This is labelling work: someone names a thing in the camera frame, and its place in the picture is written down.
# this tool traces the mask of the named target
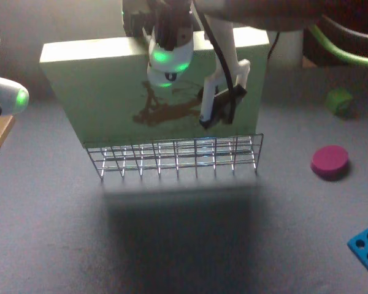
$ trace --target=metal wire basket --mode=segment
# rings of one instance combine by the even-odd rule
[[[87,148],[86,151],[101,180],[106,172],[138,171],[143,177],[145,170],[156,170],[158,176],[167,169],[213,168],[231,165],[234,173],[236,165],[253,165],[258,170],[263,144],[263,134],[230,138],[197,138],[154,141],[141,145],[107,146]]]

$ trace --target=gray table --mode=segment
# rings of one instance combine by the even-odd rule
[[[335,86],[358,119],[324,108]],[[101,184],[61,107],[35,101],[0,150],[0,293],[368,293],[346,246],[368,227],[368,70],[270,73],[258,130],[257,177]],[[309,163],[333,143],[352,169],[326,182]]]

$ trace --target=metal grid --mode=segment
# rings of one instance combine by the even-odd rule
[[[106,172],[138,171],[143,177],[145,170],[176,169],[177,176],[182,168],[213,168],[230,165],[234,173],[236,165],[252,164],[258,170],[263,144],[263,134],[231,138],[198,138],[154,141],[148,144],[87,148],[86,151],[101,180]]]

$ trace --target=pink disc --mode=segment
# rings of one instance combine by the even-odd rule
[[[311,169],[318,176],[338,176],[348,165],[348,152],[337,145],[319,149],[312,157]]]

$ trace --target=green light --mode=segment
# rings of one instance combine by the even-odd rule
[[[27,98],[28,95],[26,92],[24,92],[24,90],[20,90],[17,96],[17,104],[18,105],[23,105],[25,103],[27,103]]]
[[[170,86],[172,86],[172,84],[160,84],[161,88],[168,88]]]
[[[190,66],[189,63],[183,63],[181,65],[179,65],[176,69],[177,72],[183,72],[184,70],[186,70],[188,67]]]
[[[155,52],[154,59],[160,63],[167,63],[169,61],[169,55],[162,52]]]

